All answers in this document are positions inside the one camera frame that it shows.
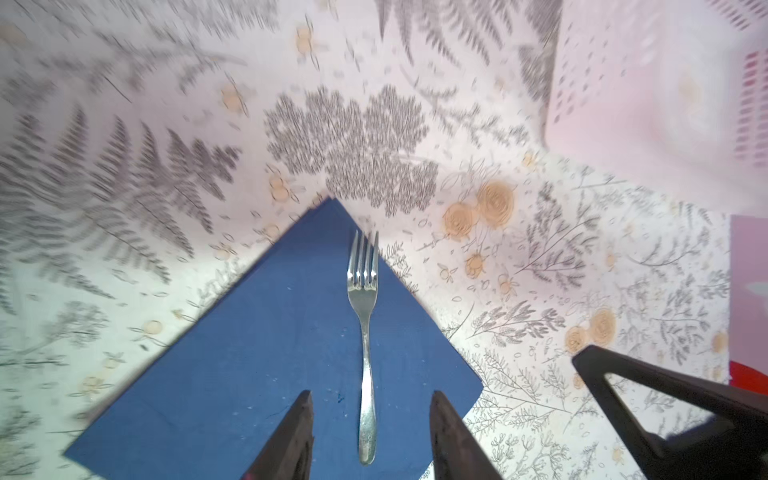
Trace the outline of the silver fork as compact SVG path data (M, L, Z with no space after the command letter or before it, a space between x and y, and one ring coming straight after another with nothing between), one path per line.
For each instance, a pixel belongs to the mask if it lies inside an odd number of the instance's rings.
M371 465L377 448L375 388L371 361L370 323L379 291L379 233L370 240L356 231L347 268L347 294L360 322L362 336L362 382L359 415L358 454L362 465Z

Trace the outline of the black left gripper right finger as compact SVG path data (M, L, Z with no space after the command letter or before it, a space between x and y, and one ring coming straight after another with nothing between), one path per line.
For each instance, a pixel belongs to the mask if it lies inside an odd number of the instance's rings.
M445 394L435 391L430 404L430 440L437 480L502 480Z

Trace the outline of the white plastic basket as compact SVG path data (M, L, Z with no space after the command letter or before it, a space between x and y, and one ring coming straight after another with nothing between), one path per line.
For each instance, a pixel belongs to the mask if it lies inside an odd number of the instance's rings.
M767 5L567 1L554 153L696 205L767 213Z

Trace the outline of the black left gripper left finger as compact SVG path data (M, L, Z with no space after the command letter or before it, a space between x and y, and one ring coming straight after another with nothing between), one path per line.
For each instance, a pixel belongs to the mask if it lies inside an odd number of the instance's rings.
M242 480L307 480L312 463L313 400L302 391Z

